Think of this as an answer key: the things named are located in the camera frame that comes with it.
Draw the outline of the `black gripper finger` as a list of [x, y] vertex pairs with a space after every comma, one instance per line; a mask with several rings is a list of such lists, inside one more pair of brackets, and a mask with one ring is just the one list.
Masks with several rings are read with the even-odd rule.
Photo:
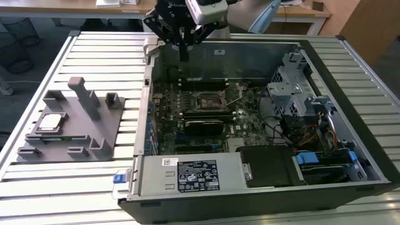
[[178, 51], [178, 60], [185, 61], [185, 42], [179, 32], [179, 13], [174, 10], [153, 9], [143, 18], [143, 24], [149, 27], [158, 38], [171, 44]]
[[198, 28], [185, 27], [183, 28], [183, 61], [189, 60], [189, 50], [193, 45], [198, 45], [209, 34], [219, 29], [219, 22], [210, 22], [201, 25]]

